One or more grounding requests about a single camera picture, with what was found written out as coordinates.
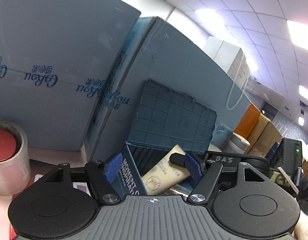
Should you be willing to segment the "beige cosmetic tube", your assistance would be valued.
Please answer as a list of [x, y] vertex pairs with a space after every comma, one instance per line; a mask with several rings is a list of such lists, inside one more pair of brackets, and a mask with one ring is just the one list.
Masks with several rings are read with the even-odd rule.
[[173, 153], [179, 153], [182, 157], [185, 156], [182, 148], [175, 145], [149, 172], [142, 176], [148, 195], [163, 194], [190, 176], [185, 167], [170, 162], [170, 156]]

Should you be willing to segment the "brown cardboard box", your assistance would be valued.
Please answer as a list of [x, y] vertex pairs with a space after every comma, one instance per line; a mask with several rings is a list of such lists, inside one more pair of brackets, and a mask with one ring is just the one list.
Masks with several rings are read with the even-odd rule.
[[263, 114], [261, 114], [253, 127], [247, 140], [250, 146], [245, 151], [245, 154], [265, 157], [272, 146], [282, 139], [281, 133], [275, 125]]

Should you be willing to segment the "blue plastic storage crate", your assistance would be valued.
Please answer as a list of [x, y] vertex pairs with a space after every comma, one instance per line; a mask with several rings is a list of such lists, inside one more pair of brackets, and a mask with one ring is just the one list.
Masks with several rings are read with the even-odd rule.
[[147, 195], [142, 176], [175, 145], [204, 154], [213, 137], [217, 114], [153, 80], [143, 85], [130, 134], [121, 150], [123, 163], [112, 182], [120, 198]]

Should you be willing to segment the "clear packing tape roll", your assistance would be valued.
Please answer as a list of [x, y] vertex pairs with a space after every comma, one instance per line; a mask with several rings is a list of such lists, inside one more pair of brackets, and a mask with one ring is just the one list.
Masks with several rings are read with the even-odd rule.
[[21, 192], [30, 180], [28, 139], [24, 130], [11, 122], [1, 121], [0, 129], [11, 133], [16, 140], [15, 154], [0, 162], [0, 195], [8, 196]]

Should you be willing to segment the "grey white travel mug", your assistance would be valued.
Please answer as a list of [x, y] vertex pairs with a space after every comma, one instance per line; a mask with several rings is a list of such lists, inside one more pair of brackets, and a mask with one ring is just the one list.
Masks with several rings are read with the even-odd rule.
[[222, 148], [222, 152], [244, 154], [250, 143], [243, 136], [233, 132]]

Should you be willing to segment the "orange cardboard box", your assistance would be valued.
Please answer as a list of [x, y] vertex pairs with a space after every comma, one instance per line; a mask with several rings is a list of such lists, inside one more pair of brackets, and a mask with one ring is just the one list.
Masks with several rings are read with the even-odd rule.
[[234, 132], [244, 137], [244, 139], [247, 139], [256, 125], [260, 115], [260, 110], [253, 103], [251, 103]]

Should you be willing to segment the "red round lid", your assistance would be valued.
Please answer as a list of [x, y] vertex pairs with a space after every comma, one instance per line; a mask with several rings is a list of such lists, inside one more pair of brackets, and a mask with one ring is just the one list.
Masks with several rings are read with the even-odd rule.
[[16, 151], [16, 140], [11, 133], [0, 129], [0, 162], [10, 159]]

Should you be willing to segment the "right blue cardboard box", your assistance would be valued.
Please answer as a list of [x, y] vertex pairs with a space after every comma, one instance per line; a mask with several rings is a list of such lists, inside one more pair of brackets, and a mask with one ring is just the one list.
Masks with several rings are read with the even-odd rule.
[[[212, 109], [217, 118], [209, 145], [221, 147], [250, 105], [232, 111], [226, 100], [231, 77], [196, 44], [165, 20], [142, 17], [131, 29], [100, 93], [84, 145], [88, 160], [105, 161], [127, 141], [143, 85], [153, 80]], [[241, 95], [235, 86], [232, 106]]]

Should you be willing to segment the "blue cardboard box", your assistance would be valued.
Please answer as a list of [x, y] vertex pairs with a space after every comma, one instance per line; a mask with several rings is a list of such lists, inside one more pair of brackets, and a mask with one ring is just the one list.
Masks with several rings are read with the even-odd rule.
[[77, 151], [140, 12], [121, 0], [0, 0], [0, 121]]
[[[142, 17], [131, 29], [100, 93], [84, 145], [88, 160], [105, 161], [127, 141], [143, 85], [153, 80], [212, 109], [217, 118], [209, 145], [221, 147], [250, 105], [232, 111], [226, 100], [231, 77], [196, 44], [165, 20]], [[232, 106], [241, 95], [235, 86]]]

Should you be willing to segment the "white paper shopping bag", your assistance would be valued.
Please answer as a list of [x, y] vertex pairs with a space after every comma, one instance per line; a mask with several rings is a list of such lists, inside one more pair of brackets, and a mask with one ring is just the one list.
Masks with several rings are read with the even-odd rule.
[[[243, 95], [245, 93], [245, 90], [247, 88], [248, 78], [250, 76], [250, 67], [247, 64], [247, 58], [245, 56], [244, 51], [240, 48], [236, 57], [234, 58], [234, 61], [232, 62], [229, 70], [227, 71], [227, 74], [232, 79], [232, 85], [228, 93], [228, 97], [226, 100], [226, 108], [229, 111], [232, 111], [236, 108], [236, 106], [239, 104], [241, 99], [243, 98]], [[231, 95], [234, 91], [234, 87], [237, 86], [241, 90], [241, 95], [239, 96], [236, 103], [234, 103], [232, 106], [229, 105]]]

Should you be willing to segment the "left blue cardboard box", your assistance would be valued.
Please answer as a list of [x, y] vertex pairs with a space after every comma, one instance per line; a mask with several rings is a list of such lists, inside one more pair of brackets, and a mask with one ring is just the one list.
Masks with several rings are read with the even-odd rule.
[[140, 12], [121, 0], [0, 0], [0, 121], [77, 151]]

